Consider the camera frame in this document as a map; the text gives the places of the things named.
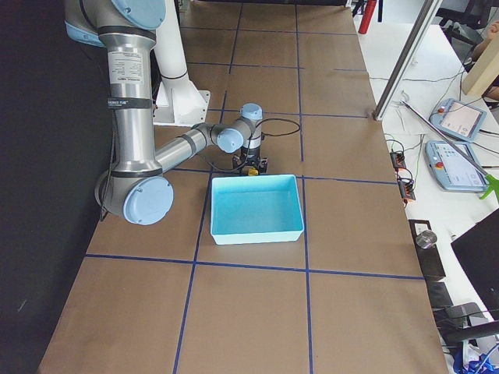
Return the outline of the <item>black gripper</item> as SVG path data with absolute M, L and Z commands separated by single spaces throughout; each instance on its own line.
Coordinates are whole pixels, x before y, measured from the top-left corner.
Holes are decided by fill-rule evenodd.
M 246 148 L 242 147 L 240 149 L 240 156 L 234 155 L 232 158 L 233 171 L 242 174 L 244 168 L 244 161 L 258 161 L 258 170 L 260 174 L 267 173 L 268 158 L 260 157 L 260 147 Z

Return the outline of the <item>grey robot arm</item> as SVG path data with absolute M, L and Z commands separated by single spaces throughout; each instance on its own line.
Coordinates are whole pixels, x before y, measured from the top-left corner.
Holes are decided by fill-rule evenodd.
M 116 158 L 95 189 L 103 210 L 154 224 L 174 200 L 166 171 L 209 146 L 233 153 L 260 145 L 257 104 L 245 104 L 231 125 L 204 121 L 209 94 L 189 78 L 173 2 L 67 1 L 65 24 L 74 41 L 107 51 Z

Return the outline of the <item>person dark sleeve forearm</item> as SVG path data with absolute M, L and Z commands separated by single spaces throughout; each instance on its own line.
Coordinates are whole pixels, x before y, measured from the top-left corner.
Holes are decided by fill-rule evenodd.
M 498 35 L 499 24 L 498 21 L 494 21 L 487 30 L 487 35 L 483 41 L 481 41 L 478 45 L 476 45 L 472 52 L 472 60 L 476 61 L 481 54 L 488 47 L 490 42 Z

